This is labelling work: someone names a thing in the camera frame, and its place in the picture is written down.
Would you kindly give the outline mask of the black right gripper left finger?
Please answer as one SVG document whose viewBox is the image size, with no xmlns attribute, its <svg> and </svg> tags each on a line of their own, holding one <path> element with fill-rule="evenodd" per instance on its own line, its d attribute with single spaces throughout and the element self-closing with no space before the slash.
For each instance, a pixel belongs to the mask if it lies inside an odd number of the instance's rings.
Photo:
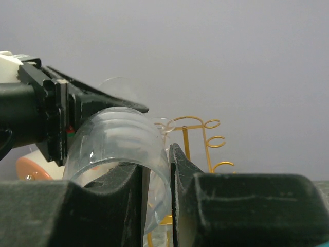
<svg viewBox="0 0 329 247">
<path fill-rule="evenodd" d="M 84 187 L 2 181 L 1 246 L 142 246 L 149 178 L 125 163 Z"/>
</svg>

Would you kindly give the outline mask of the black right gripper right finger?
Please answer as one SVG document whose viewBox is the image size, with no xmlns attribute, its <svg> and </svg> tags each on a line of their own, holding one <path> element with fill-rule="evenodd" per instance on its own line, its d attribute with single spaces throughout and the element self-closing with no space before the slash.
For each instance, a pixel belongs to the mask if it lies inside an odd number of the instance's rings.
<svg viewBox="0 0 329 247">
<path fill-rule="evenodd" d="M 298 174 L 205 173 L 170 146 L 174 246 L 325 246 L 328 210 Z"/>
</svg>

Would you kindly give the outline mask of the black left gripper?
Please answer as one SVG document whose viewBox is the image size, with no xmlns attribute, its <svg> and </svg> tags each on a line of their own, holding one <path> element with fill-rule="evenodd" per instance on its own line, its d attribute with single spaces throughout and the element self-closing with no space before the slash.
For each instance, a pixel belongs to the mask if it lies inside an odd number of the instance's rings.
<svg viewBox="0 0 329 247">
<path fill-rule="evenodd" d="M 39 58 L 23 61 L 17 83 L 1 83 L 1 158 L 13 148 L 35 144 L 46 161 L 63 166 L 71 124 L 110 107 L 140 113 L 149 108 L 102 92 L 50 66 Z"/>
</svg>

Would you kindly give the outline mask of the clear wine glass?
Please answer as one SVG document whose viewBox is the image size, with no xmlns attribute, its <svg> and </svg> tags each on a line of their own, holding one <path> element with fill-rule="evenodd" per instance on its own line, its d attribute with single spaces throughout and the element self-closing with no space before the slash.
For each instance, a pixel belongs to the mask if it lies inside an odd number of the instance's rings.
<svg viewBox="0 0 329 247">
<path fill-rule="evenodd" d="M 145 102 L 141 83 L 130 78 L 108 78 L 98 86 L 98 90 L 113 97 L 129 100 L 135 103 Z"/>
<path fill-rule="evenodd" d="M 175 127 L 176 123 L 174 120 L 166 118 L 166 117 L 154 117 L 151 118 L 151 122 L 156 126 L 164 142 L 169 140 L 169 133 L 172 132 Z"/>
<path fill-rule="evenodd" d="M 63 179 L 84 186 L 122 163 L 150 170 L 144 230 L 148 234 L 169 214 L 170 167 L 160 130 L 139 111 L 112 107 L 91 116 L 72 139 Z"/>
</svg>

